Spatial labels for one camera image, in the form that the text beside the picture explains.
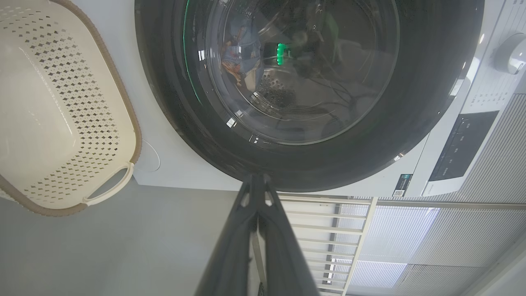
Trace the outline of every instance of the front-loading washing machine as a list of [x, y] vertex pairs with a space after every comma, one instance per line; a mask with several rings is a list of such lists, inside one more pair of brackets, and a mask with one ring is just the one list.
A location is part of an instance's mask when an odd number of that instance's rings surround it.
[[75, 2], [130, 93], [144, 185], [452, 192], [523, 74], [523, 1]]

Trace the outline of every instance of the wall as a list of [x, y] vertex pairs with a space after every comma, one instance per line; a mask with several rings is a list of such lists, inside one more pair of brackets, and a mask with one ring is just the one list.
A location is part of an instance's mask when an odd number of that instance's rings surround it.
[[65, 218], [0, 199], [0, 294], [193, 295], [235, 196], [132, 179]]

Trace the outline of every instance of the laundry basket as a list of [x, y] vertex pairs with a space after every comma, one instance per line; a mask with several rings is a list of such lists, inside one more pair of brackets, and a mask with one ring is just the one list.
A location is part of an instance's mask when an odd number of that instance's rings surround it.
[[0, 196], [49, 216], [109, 198], [141, 138], [102, 38], [67, 0], [0, 3]]

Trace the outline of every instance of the qr code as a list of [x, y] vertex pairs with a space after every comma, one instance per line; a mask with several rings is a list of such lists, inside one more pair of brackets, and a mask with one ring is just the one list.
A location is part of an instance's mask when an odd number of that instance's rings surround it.
[[393, 193], [393, 197], [401, 198], [404, 194], [405, 190], [395, 190]]

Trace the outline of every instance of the washing machine door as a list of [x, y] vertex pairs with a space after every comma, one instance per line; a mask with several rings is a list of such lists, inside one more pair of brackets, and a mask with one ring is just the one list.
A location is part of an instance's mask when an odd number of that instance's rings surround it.
[[137, 0], [159, 105], [204, 159], [311, 192], [411, 150], [469, 68], [482, 0]]

